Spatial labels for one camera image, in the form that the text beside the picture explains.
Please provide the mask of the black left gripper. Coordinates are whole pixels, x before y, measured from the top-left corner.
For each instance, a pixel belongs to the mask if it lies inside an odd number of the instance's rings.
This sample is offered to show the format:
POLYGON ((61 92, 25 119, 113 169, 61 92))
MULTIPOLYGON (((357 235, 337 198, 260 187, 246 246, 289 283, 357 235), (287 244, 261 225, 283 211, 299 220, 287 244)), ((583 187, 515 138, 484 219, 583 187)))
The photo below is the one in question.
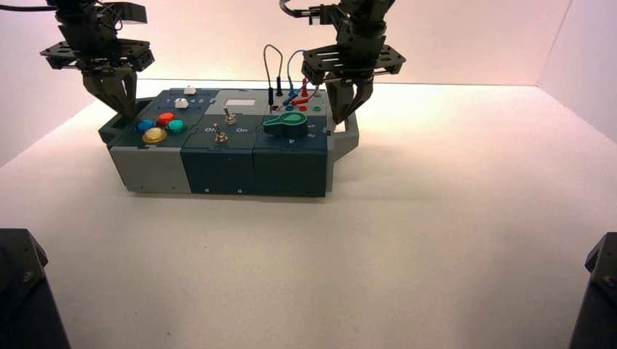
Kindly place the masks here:
POLYGON ((148 41, 117 39, 102 51, 85 52, 70 48, 66 41, 40 52, 52 69, 77 69, 91 71, 104 67, 131 68, 132 71, 82 73, 86 90, 116 111, 125 121, 131 121, 136 109, 137 74, 155 59, 148 41))

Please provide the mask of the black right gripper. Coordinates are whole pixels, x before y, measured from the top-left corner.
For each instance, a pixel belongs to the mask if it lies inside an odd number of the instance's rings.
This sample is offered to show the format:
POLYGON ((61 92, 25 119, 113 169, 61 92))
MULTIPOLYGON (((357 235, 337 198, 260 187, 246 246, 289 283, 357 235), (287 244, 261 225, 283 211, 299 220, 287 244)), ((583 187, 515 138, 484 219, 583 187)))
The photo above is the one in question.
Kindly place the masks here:
POLYGON ((339 45, 330 45, 304 52, 301 72, 315 85, 329 82, 326 87, 333 121, 340 124, 370 99, 371 76, 398 74, 405 62, 406 58, 387 44, 376 57, 355 57, 339 45))

